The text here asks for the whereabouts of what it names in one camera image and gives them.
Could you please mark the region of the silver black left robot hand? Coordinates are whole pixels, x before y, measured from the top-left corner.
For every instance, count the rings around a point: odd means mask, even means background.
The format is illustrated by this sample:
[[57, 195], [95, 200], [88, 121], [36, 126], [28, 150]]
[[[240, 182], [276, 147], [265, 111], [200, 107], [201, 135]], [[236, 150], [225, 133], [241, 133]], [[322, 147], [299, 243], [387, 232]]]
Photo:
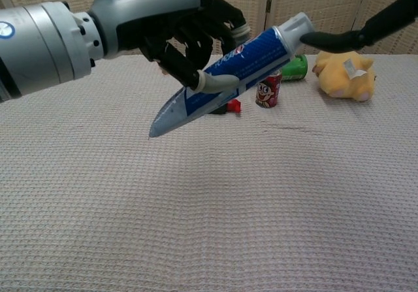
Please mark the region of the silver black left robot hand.
[[94, 0], [89, 14], [106, 59], [139, 49], [196, 93], [219, 93], [239, 85], [234, 74], [204, 71], [214, 40], [228, 54], [249, 39], [244, 14], [226, 0]]

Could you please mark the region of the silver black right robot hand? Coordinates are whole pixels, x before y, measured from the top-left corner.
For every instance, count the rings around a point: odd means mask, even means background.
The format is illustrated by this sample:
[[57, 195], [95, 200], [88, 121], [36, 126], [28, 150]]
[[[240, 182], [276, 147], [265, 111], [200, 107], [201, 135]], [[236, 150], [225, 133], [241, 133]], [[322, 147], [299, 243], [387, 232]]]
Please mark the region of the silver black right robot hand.
[[303, 44], [333, 54], [359, 51], [404, 29], [417, 19], [417, 0], [396, 0], [368, 19], [359, 30], [339, 34], [312, 31], [300, 37]]

